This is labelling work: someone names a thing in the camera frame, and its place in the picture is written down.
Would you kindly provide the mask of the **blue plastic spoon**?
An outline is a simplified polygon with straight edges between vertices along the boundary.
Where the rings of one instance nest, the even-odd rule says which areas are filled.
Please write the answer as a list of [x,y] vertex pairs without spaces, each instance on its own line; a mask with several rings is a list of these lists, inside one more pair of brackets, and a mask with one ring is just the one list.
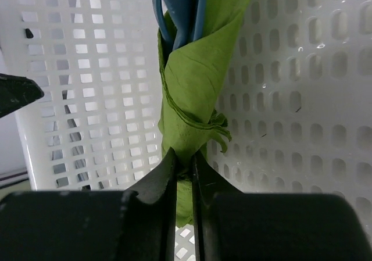
[[[158,22],[160,33],[165,43],[176,50],[184,46],[189,37],[193,0],[152,0],[153,11]],[[168,31],[163,15],[162,5],[165,4],[168,14],[175,25],[176,36],[172,37]]]

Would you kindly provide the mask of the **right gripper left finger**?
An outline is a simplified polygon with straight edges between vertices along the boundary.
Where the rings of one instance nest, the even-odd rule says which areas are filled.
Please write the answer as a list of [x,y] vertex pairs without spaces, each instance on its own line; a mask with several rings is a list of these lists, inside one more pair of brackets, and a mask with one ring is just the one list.
[[22,191],[1,200],[2,260],[173,260],[177,158],[122,191]]

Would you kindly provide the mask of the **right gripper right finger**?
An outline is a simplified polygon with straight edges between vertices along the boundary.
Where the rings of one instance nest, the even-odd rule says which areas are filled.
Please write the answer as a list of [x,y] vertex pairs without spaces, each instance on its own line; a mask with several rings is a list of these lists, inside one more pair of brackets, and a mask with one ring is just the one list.
[[244,193],[192,158],[197,260],[370,260],[355,211],[333,194]]

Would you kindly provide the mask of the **green paper napkin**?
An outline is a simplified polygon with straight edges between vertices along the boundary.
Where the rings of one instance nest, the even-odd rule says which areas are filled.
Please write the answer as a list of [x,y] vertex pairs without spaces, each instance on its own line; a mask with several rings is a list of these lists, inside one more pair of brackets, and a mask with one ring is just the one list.
[[251,0],[206,0],[202,37],[165,56],[158,44],[162,108],[158,123],[162,154],[173,149],[180,162],[176,226],[193,222],[192,157],[216,141],[227,150],[232,136],[225,115],[215,110],[245,11]]

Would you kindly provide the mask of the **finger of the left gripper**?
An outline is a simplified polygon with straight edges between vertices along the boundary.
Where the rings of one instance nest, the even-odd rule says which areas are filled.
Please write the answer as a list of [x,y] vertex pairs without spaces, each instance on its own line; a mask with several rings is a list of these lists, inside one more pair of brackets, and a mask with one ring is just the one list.
[[1,73],[1,118],[44,97],[38,84],[26,77]]

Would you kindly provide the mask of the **blue plastic knife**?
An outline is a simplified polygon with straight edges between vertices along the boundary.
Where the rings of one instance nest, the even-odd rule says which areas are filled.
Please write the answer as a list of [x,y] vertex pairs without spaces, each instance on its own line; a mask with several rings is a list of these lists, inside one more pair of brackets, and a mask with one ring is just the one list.
[[207,0],[194,0],[194,21],[192,22],[191,41],[202,37]]

